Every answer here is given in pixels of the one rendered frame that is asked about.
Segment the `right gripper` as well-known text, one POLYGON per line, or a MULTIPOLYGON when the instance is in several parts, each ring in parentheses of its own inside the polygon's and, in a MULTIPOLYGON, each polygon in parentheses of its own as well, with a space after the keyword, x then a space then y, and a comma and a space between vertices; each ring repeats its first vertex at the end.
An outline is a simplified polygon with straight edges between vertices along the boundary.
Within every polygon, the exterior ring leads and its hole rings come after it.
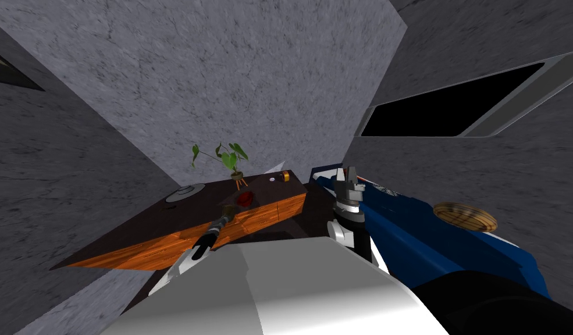
POLYGON ((336 200, 341 203, 363 201, 365 184, 358 183, 356 168, 349 166, 337 169, 337 180, 333 181, 336 200))

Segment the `grey round plate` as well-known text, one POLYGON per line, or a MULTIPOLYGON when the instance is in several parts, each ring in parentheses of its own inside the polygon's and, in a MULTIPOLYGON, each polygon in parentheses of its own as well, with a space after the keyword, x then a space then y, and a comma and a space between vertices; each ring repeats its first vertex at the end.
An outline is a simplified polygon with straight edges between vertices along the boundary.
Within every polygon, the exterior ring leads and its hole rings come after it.
POLYGON ((166 203, 172 203, 172 202, 184 200, 184 199, 198 193, 199 191, 203 190, 204 187, 205 187, 205 184, 202 184, 202 183, 180 187, 179 189, 174 191, 171 195, 166 197, 165 202, 166 203))

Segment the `green potted plant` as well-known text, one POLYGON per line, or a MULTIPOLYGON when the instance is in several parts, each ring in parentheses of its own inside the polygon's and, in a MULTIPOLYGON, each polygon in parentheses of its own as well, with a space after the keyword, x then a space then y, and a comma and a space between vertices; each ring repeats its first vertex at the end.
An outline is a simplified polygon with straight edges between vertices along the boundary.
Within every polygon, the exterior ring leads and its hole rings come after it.
POLYGON ((248 187, 244 180, 243 172, 239 169, 238 163, 242 160, 248 161, 247 154, 243 151, 242 147, 237 143, 228 143, 228 147, 223 145, 221 142, 215 148, 215 153, 213 156, 206 152, 200 150, 197 144, 194 144, 191 148, 193 153, 193 158, 191 161, 191 166, 195 168, 195 160, 202 154, 208 158, 211 158, 217 162, 220 162, 226 169, 230 171, 230 177, 236 184, 237 190, 240 191, 241 187, 248 187))

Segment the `orange wooden dresser, dark top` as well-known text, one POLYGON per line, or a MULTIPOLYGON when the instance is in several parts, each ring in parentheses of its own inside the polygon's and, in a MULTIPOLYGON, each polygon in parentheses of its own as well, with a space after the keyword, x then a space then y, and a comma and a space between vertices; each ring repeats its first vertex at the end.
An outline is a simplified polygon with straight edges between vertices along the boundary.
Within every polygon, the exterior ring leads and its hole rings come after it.
POLYGON ((225 205, 252 191, 254 199, 220 232, 215 248, 253 234, 301 213, 307 189, 294 173, 289 182, 280 172, 248 176, 248 187, 237 190, 231 179, 205 184, 203 190, 177 202, 162 199, 122 223, 77 253, 58 263, 58 267, 160 270, 201 237, 222 214, 225 205))

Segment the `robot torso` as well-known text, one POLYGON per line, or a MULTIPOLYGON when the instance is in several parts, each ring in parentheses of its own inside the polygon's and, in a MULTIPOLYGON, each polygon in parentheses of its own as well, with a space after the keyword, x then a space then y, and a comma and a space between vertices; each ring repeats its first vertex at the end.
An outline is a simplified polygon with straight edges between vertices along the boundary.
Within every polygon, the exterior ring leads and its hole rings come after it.
POLYGON ((227 245, 101 335, 448 335, 396 279, 328 237, 227 245))

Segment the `woven wooden basket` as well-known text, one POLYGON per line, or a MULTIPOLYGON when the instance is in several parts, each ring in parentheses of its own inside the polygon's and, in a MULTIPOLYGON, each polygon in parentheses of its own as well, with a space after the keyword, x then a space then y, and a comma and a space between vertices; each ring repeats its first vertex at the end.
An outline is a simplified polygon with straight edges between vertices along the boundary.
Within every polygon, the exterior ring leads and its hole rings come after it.
POLYGON ((462 203, 437 203, 433 213, 442 221, 468 231, 492 232, 498 227, 497 220, 491 214, 462 203))

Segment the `black window, grey frame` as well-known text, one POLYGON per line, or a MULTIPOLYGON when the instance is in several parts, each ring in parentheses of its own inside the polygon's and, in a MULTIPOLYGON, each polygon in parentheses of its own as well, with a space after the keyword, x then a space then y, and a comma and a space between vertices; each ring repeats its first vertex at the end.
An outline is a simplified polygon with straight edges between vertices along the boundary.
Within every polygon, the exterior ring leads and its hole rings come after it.
POLYGON ((356 137, 486 138, 573 83, 573 52, 370 106, 356 137))

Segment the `dark wall picture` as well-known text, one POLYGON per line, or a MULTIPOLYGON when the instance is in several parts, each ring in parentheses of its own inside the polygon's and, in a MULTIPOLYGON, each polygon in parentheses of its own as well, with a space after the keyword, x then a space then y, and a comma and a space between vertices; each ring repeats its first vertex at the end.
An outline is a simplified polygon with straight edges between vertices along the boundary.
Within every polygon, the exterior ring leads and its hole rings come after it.
POLYGON ((44 91, 35 81, 15 68, 0 55, 0 83, 44 91))

